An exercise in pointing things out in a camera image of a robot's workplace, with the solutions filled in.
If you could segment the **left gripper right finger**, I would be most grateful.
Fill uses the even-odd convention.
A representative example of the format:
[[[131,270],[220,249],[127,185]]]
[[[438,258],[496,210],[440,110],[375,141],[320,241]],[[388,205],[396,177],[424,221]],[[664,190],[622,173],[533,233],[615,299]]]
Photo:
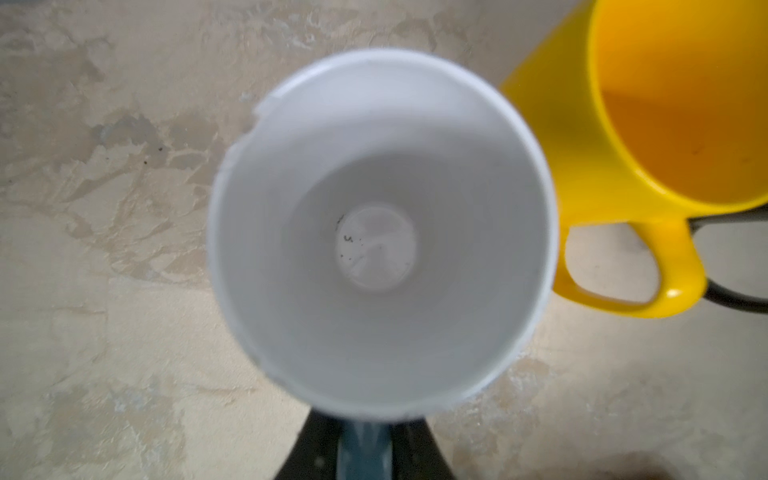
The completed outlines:
[[[455,480],[425,419],[390,427],[393,479]]]

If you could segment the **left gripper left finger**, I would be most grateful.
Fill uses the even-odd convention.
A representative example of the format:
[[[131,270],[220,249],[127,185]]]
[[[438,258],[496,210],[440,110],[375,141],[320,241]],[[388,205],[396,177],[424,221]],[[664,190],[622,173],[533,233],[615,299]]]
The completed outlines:
[[[342,421],[311,410],[275,480],[336,480]]]

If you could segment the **teal blue mug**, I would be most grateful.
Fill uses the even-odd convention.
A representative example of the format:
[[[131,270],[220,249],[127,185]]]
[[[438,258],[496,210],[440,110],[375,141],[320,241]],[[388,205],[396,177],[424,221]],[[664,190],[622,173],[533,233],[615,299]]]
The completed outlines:
[[[209,205],[222,315],[270,380],[342,421],[337,479],[393,479],[390,427],[477,394],[541,317],[544,154],[493,86],[412,50],[317,61],[254,114]]]

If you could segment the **black mug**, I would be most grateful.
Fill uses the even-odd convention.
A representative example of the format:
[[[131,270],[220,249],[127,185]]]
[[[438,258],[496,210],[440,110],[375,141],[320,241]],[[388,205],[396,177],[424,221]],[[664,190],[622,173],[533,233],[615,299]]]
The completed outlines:
[[[707,288],[703,298],[731,310],[767,313],[767,206],[688,220],[705,236]]]

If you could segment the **yellow mug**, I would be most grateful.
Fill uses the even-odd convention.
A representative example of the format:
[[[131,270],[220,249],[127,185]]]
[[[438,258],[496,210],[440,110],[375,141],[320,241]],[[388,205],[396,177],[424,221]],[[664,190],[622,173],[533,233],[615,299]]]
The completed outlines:
[[[626,223],[654,257],[644,302],[579,286],[554,291],[613,314],[691,308],[707,274],[688,221],[767,200],[767,5],[763,1],[585,1],[505,80],[538,139],[562,235]]]

